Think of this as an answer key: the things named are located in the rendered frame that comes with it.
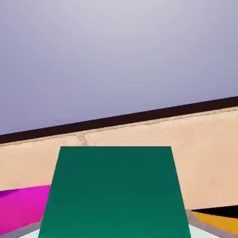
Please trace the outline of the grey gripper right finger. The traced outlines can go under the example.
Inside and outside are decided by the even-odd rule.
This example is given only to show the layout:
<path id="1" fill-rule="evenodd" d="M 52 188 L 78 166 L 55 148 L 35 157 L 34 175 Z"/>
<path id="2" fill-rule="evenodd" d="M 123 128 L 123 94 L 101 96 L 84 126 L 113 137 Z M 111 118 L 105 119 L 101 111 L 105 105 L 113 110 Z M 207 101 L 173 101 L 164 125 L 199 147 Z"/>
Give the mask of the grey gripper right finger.
<path id="1" fill-rule="evenodd" d="M 200 222 L 191 210 L 186 210 L 191 238 L 238 238 L 238 235 Z"/>

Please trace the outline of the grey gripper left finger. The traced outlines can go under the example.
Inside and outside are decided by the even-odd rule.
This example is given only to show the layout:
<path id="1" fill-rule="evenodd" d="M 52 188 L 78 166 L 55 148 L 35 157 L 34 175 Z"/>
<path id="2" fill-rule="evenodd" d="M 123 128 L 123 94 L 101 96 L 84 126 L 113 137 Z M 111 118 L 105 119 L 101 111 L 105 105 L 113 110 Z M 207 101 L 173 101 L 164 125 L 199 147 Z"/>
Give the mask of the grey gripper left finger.
<path id="1" fill-rule="evenodd" d="M 33 223 L 6 234 L 0 238 L 38 238 L 41 222 Z"/>

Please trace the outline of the small green cube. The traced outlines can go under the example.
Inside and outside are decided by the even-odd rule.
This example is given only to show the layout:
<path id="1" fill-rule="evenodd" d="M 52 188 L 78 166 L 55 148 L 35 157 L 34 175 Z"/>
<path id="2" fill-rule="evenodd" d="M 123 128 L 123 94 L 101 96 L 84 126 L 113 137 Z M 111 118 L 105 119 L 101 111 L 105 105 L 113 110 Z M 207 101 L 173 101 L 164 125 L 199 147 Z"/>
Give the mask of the small green cube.
<path id="1" fill-rule="evenodd" d="M 171 147 L 61 147 L 39 238 L 191 238 Z"/>

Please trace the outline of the large orange box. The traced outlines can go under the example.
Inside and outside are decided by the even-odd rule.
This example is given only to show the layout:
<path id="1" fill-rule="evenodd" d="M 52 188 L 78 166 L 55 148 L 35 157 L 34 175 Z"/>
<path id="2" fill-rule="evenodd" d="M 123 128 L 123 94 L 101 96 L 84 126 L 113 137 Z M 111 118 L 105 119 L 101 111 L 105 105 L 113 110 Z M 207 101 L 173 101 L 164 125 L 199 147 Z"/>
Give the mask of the large orange box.
<path id="1" fill-rule="evenodd" d="M 203 224 L 238 235 L 238 205 L 195 209 L 192 213 Z"/>

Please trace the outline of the large magenta box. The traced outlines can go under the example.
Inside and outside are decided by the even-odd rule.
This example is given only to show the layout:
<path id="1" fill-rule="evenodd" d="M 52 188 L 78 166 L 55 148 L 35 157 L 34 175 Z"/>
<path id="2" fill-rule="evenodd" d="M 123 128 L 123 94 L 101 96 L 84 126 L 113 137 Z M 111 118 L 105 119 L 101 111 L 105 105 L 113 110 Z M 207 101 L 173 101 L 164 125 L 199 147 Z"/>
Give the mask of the large magenta box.
<path id="1" fill-rule="evenodd" d="M 50 185 L 0 191 L 0 235 L 39 222 Z"/>

